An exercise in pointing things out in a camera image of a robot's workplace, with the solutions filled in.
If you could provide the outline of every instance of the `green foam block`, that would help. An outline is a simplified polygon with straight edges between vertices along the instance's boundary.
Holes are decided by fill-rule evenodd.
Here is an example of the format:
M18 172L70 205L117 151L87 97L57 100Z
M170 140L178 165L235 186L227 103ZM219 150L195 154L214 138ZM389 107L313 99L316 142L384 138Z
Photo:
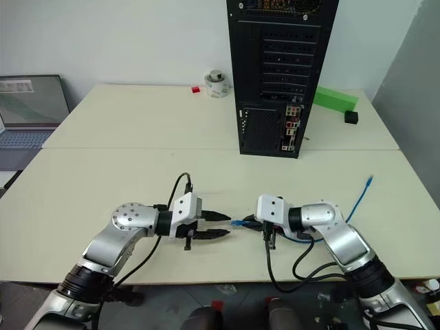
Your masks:
M313 103L345 113L345 111L354 111L358 98L318 86Z

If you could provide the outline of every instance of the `laptop screen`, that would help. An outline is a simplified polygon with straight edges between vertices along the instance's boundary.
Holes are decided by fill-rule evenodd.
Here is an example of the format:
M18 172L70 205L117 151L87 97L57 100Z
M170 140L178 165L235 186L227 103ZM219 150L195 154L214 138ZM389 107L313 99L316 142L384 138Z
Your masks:
M0 77L5 128L57 127L68 114L59 76Z

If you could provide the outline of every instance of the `laptop keyboard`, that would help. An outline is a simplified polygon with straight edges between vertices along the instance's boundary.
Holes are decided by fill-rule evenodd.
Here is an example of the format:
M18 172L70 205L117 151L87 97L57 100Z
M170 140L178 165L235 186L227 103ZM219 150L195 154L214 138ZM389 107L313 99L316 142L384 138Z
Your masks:
M0 135L0 149L41 149L52 132L11 132Z

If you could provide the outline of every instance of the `cable connector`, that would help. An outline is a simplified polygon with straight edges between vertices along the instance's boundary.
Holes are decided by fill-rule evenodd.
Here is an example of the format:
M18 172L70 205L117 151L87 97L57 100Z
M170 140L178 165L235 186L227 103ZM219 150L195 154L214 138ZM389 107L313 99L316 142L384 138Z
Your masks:
M270 241L274 232L274 224L268 221L263 222L263 240Z
M188 182L185 185L185 194L192 193L192 192L193 192L193 184L191 182Z
M373 181L373 176L371 175L368 180L366 181L366 185L367 187L369 187L371 185L371 182Z

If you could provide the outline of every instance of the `black cable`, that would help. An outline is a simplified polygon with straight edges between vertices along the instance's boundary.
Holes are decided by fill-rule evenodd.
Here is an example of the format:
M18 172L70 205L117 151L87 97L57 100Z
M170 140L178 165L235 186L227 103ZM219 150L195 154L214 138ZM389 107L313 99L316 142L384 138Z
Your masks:
M186 176L186 179L188 180L188 183L187 183L186 186L185 186L185 193L188 193L187 190L189 190L189 191L193 191L193 184L191 183L191 176L189 175L189 173L184 172L184 173L182 173L181 175L179 175L179 177L177 178L177 180L176 180L176 182L175 182L175 184L174 184L173 191L171 192L170 199L168 200L168 204L166 204L166 207L167 207L168 210L169 210L170 207L171 207L171 202L173 201L174 194L175 194L176 189L177 189L177 185L179 184L180 179L181 179L182 177L184 177L184 176Z
M275 277L274 277L274 273L272 272L272 265L271 265L271 261L270 261L269 241L265 241L265 249L266 249L266 259L267 259L267 270L269 272L270 280L271 280L272 284L275 286L275 288L279 292L282 292L284 294L291 294L291 293L297 291L298 289L300 289L301 287L306 285L308 282L310 282L313 279L313 276L315 276L317 273L321 272L324 268L329 267L327 264L326 265L322 265L322 266L318 267L317 269L315 269L312 273L310 273L310 275L308 275L308 277L306 277L301 283L299 283L299 284L297 284L294 287L291 287L289 289L282 288L276 282ZM344 275L332 274L332 276L329 276L329 277L342 277L342 278L344 278Z
M311 249L313 249L315 246L315 239L310 235L310 245L309 247L298 257L298 259L296 259L294 266L291 269L292 274L300 281L305 281L305 277L302 277L300 275L298 275L296 273L296 268L298 267L298 265L300 264L300 262L306 257L306 255L308 255L311 251ZM332 267L332 266L337 266L338 264L335 262L332 263L326 263L324 265L322 265L321 267L324 268L328 268L328 267ZM326 274L326 275L322 275L322 276L317 276L317 277L313 277L310 279L310 281L321 281L321 280L325 280L327 278L333 278L333 277L340 277L341 274L339 273L332 273L332 274Z
M188 182L186 183L186 186L185 186L185 193L187 193L188 191L192 191L193 190L193 183L191 182L191 176L189 175L189 173L184 172L181 175L179 175L179 177L176 179L176 182L174 183L173 191L171 192L170 198L168 200L168 204L166 204L166 209L167 210L169 210L170 207L171 207L171 202L174 199L174 194L176 193L176 189L177 189L177 186L179 185L180 179L182 177L185 177L185 176L186 176L186 179L188 180ZM127 280L128 277L130 277L131 275L136 273L143 265L146 264L146 262L148 260L150 260L150 258L153 256L154 252L156 251L156 249L157 249L161 239L162 239L162 236L159 236L157 238L156 243L153 246L153 249L151 250L150 254L148 256L146 256L146 258L139 265L137 265L135 268L133 268L127 275L125 275L123 278L121 278L119 280L119 282L117 282L114 285L114 287L113 287L114 289L118 288L124 281Z
M127 275L125 275L123 278L119 280L114 286L113 289L117 289L128 277L136 273L143 265L146 264L148 260L153 256L154 252L156 251L157 247L159 246L160 240L162 239L162 236L159 236L156 240L155 245L153 246L153 249L151 250L150 254L136 267L134 267Z
M294 263L294 266L292 268L292 271L294 272L294 275L296 274L295 271L296 271L296 267L298 266L299 262L301 262L306 257L306 255L308 255L308 253L310 253L310 251L313 248L313 246L314 246L314 240L312 238L312 242L311 242L310 246L306 249L306 251L304 251L300 255L300 257ZM311 282L311 281L320 281L321 279L332 278L332 277L343 278L344 280L347 281L347 283L350 285L350 287L351 287L351 289L353 291L353 295L355 297L357 308L358 308L358 310L360 312L361 317L366 318L370 322L372 330L373 329L377 329L378 325L380 325L382 327L395 328L395 329L403 329L403 330L424 330L421 327L415 327L415 326L409 325L409 324L385 322L385 321L378 320L374 316L369 316L365 312L364 308L361 305L358 293L356 292L356 289L355 289L355 286L354 286L353 282L350 280L350 278L347 278L345 275L336 274L335 273L335 274L327 274L327 275L323 275L323 276L318 276L318 277L315 277L315 278L313 277L318 272L321 272L323 269L336 265L336 263L326 263L326 264L316 268L312 273L310 273L310 275L308 275L308 277L302 277L302 276L299 276L299 275L296 274L295 275L296 278L302 279L301 283L299 283L299 284L297 284L294 287L289 288L289 289L280 287L280 285L276 282L276 280L274 278L274 274L272 272L272 265L271 265L271 261L270 261L269 241L267 241L267 240L265 240L265 250L266 250L267 270L269 272L269 277L270 277L270 280L271 280L272 284L275 286L275 288L279 292L282 292L284 294L291 294L291 293L297 291L302 286L306 285L308 282Z

